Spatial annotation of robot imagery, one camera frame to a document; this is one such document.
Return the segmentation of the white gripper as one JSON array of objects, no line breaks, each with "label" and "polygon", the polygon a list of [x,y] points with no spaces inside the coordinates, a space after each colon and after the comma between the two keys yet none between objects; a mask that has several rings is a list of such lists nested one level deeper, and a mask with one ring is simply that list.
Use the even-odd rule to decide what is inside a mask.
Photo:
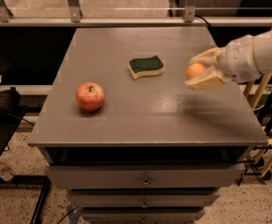
[{"label": "white gripper", "polygon": [[254,58],[253,44],[254,37],[245,35],[224,48],[216,47],[195,55],[189,65],[200,63],[210,67],[199,77],[187,78],[185,84],[192,90],[211,90],[223,87],[231,79],[236,83],[258,79],[262,73]]}]

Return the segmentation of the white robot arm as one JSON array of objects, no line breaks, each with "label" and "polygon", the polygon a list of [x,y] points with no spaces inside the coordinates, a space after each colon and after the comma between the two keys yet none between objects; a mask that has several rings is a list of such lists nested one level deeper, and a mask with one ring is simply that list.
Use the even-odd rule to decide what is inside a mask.
[{"label": "white robot arm", "polygon": [[245,83],[272,72],[272,30],[260,35],[245,35],[223,48],[208,49],[189,60],[187,72],[202,64],[206,70],[187,77],[192,90],[211,90],[226,83]]}]

